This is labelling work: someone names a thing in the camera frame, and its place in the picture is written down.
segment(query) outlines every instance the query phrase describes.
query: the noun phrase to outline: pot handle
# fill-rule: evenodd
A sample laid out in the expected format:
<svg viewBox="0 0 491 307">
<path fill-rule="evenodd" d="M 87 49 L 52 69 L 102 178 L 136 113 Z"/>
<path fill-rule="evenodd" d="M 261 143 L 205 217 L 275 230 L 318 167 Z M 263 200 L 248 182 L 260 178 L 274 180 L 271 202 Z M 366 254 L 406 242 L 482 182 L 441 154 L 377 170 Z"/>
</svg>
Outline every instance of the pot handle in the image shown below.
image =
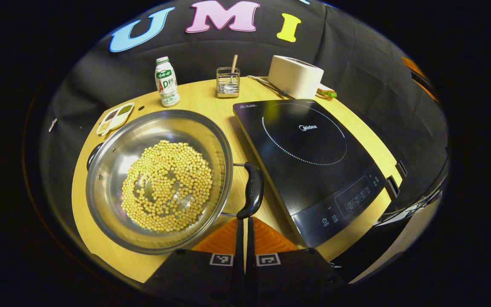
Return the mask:
<svg viewBox="0 0 491 307">
<path fill-rule="evenodd" d="M 259 207 L 261 206 L 261 202 L 263 202 L 263 193 L 265 192 L 265 181 L 263 180 L 263 173 L 261 170 L 252 165 L 249 162 L 244 164 L 234 163 L 235 166 L 243 166 L 247 169 L 249 174 L 249 179 L 247 184 L 245 185 L 245 205 L 242 210 L 240 210 L 236 217 L 239 220 L 243 220 L 244 218 L 248 218 L 255 214 Z"/>
<path fill-rule="evenodd" d="M 96 156 L 102 145 L 103 143 L 101 142 L 96 147 L 94 147 L 92 152 L 90 152 L 90 155 L 88 156 L 88 160 L 86 161 L 86 171 L 90 169 L 90 165 L 92 164 L 92 161 L 94 161 L 94 157 Z"/>
</svg>

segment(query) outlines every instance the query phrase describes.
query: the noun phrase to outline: wooden stick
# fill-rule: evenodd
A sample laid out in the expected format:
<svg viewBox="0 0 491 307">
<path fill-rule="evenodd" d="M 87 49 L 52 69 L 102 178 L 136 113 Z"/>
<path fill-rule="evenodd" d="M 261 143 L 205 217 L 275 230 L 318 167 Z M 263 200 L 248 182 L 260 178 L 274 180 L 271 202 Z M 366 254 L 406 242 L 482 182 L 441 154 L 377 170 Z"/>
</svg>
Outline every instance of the wooden stick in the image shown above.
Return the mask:
<svg viewBox="0 0 491 307">
<path fill-rule="evenodd" d="M 230 72 L 234 73 L 234 70 L 236 69 L 236 61 L 238 61 L 238 55 L 234 55 L 234 59 L 232 60 L 232 69 Z"/>
</svg>

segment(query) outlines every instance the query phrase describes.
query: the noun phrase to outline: induction cooktop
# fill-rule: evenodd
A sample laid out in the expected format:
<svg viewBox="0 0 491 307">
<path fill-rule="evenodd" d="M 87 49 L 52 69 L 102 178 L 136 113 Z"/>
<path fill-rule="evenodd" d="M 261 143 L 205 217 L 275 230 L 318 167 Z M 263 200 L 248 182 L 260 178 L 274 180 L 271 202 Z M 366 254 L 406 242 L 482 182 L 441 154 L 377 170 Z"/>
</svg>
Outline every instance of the induction cooktop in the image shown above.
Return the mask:
<svg viewBox="0 0 491 307">
<path fill-rule="evenodd" d="M 237 103 L 234 114 L 308 247 L 343 230 L 384 188 L 370 154 L 316 101 Z"/>
</svg>

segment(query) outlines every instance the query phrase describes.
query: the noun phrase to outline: metal wire basket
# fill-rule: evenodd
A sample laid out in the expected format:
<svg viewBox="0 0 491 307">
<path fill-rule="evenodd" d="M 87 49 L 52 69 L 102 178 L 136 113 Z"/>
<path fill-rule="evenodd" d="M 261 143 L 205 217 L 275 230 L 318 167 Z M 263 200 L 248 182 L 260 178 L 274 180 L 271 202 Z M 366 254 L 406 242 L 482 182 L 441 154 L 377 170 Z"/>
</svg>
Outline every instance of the metal wire basket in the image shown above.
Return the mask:
<svg viewBox="0 0 491 307">
<path fill-rule="evenodd" d="M 228 98 L 238 97 L 240 94 L 240 70 L 236 67 L 231 72 L 232 67 L 217 68 L 217 97 Z"/>
</svg>

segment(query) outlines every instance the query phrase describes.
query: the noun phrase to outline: pink letter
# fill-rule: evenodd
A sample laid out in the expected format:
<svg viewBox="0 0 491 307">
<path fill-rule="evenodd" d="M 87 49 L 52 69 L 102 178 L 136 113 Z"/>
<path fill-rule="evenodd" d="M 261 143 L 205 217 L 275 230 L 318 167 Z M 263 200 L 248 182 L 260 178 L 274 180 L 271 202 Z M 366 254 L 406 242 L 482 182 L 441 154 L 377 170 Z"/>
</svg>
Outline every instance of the pink letter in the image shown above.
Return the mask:
<svg viewBox="0 0 491 307">
<path fill-rule="evenodd" d="M 218 1 L 210 0 L 197 2 L 192 5 L 196 8 L 193 17 L 193 24 L 188 27 L 185 32 L 195 33 L 208 31 L 210 26 L 206 24 L 210 18 L 212 24 L 217 29 L 222 29 L 234 17 L 234 23 L 228 26 L 234 31 L 252 32 L 257 28 L 253 25 L 253 17 L 255 17 L 255 9 L 261 6 L 256 2 L 240 1 L 234 4 L 228 10 L 225 10 Z"/>
</svg>

